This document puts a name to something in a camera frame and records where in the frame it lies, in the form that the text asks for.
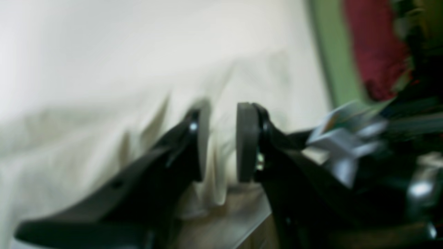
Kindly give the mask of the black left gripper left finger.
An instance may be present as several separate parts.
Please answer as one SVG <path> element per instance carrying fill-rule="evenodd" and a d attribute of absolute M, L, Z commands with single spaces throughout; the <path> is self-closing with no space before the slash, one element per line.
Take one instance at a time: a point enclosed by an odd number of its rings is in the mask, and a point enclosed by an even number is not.
<path fill-rule="evenodd" d="M 140 158 L 86 198 L 21 222 L 16 240 L 51 249 L 167 249 L 179 200 L 205 176 L 211 105 L 202 100 Z"/>

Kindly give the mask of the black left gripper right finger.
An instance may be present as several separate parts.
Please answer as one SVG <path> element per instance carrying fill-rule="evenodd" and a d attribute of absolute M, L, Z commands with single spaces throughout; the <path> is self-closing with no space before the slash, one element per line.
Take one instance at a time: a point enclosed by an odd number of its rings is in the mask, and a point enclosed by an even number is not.
<path fill-rule="evenodd" d="M 237 105 L 237 175 L 264 189 L 282 249 L 440 248 L 440 156 L 381 147 L 353 187 L 327 170 L 312 130 L 285 134 L 257 103 Z"/>

